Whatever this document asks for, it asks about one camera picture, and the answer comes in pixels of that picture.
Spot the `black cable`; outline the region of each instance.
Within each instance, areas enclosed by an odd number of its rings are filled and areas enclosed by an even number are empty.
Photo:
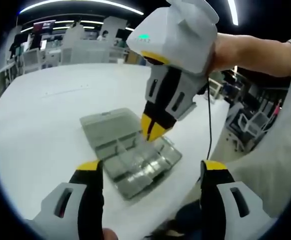
[[[207,104],[208,104],[208,108],[209,108],[210,145],[209,145],[209,151],[207,152],[206,160],[209,160],[211,145],[212,145],[211,110],[210,110],[210,82],[209,82],[209,79],[207,80]]]

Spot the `human arm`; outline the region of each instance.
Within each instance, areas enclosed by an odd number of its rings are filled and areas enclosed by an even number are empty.
[[[234,66],[275,77],[291,76],[291,43],[218,33],[209,72]]]

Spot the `white chair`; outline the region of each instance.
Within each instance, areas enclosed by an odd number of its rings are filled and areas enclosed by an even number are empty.
[[[249,133],[254,138],[257,138],[262,134],[269,120],[267,115],[261,111],[258,111],[250,120],[242,113],[238,120],[238,125],[244,133]]]
[[[25,51],[21,55],[23,62],[23,74],[31,73],[42,69],[42,57],[39,48]]]
[[[61,65],[69,65],[72,63],[72,51],[71,47],[61,49]]]

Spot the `green led light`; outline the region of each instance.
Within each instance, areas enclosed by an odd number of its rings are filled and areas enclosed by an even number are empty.
[[[149,35],[148,34],[141,34],[139,36],[140,39],[148,39],[149,38]]]

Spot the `black ceiling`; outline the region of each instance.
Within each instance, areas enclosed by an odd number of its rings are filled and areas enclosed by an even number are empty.
[[[87,20],[101,21],[108,16],[123,18],[128,21],[131,28],[135,28],[146,16],[153,12],[156,8],[169,6],[165,0],[146,1],[146,0],[111,0],[131,8],[137,9],[144,13],[139,15],[134,12],[96,2],[88,1],[62,1],[33,8],[18,16],[18,24],[22,25],[29,21],[47,18],[55,15],[66,14],[84,14]],[[9,16],[13,17],[24,7],[42,2],[42,0],[31,1],[8,1],[14,2],[10,8]],[[281,42],[291,38],[291,0],[235,0],[239,26],[232,24],[231,12],[228,0],[207,0],[208,3],[218,13],[220,21],[217,24],[218,31],[229,34],[245,34],[252,35],[263,39],[278,40]],[[9,25],[15,24],[14,19],[9,20]],[[60,16],[57,20],[69,19],[70,16]],[[272,78],[264,74],[255,74],[250,71],[239,70],[248,78],[258,78],[260,84],[268,82],[277,84],[278,81],[273,81]]]

